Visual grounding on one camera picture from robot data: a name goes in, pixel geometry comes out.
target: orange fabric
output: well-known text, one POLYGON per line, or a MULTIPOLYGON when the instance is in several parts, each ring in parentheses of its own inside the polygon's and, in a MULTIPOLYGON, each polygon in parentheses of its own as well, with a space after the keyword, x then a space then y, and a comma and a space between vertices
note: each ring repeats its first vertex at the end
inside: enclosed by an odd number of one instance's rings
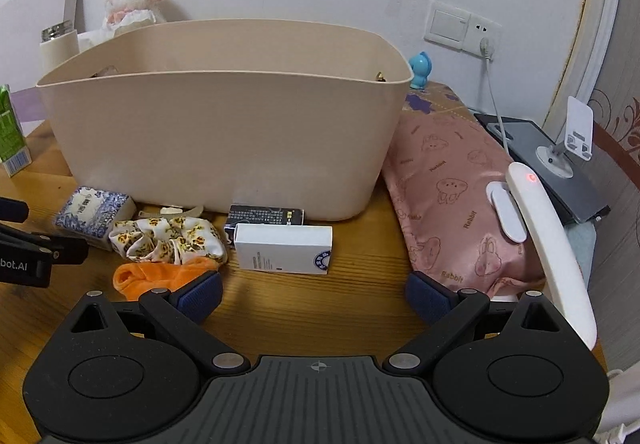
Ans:
POLYGON ((166 287, 173 292, 207 270, 218 268, 218 262, 205 256, 194 258, 185 265, 150 261, 125 263, 113 273, 113 287, 126 296, 127 300, 136 301, 146 291, 155 287, 166 287))

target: green juice carton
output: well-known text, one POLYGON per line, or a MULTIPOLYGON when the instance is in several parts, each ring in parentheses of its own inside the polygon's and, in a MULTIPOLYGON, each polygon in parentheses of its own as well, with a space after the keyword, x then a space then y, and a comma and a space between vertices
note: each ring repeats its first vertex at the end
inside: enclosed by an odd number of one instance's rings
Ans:
POLYGON ((31 164, 31 154, 15 118, 7 85, 0 85, 0 162, 10 177, 31 164))

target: white phone holder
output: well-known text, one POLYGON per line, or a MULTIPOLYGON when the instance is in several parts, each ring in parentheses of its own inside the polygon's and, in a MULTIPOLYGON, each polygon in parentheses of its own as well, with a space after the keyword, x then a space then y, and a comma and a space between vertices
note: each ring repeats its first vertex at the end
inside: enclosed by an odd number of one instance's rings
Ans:
POLYGON ((592 138, 593 110, 575 97, 569 96, 564 138, 555 145, 538 146, 536 154, 545 168, 553 174, 570 179, 574 176, 574 170, 564 153, 569 151, 583 160, 590 160, 592 138))

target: pink fabric bag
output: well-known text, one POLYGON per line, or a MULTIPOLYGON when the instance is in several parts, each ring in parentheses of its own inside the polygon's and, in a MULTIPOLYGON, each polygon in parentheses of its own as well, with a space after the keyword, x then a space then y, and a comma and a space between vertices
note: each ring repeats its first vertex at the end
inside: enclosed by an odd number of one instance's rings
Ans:
POLYGON ((504 236, 486 196, 511 162, 481 125, 455 113, 401 114, 382 171, 414 270, 490 297, 544 282, 530 237, 504 236))

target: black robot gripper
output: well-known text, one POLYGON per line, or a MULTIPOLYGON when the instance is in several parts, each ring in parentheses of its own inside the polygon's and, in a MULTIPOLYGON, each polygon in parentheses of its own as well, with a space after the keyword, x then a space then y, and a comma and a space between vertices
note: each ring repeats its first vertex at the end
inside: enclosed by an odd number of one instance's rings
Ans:
POLYGON ((46 444, 590 442, 609 384, 556 308, 540 293, 458 296, 382 366, 262 356, 251 367, 165 289, 123 303, 89 293, 23 397, 46 444))
MULTIPOLYGON (((23 223, 28 216, 25 202, 0 197, 0 220, 23 223)), ((0 223, 0 282, 48 287, 52 265, 80 265, 88 254, 82 238, 25 233, 0 223)))

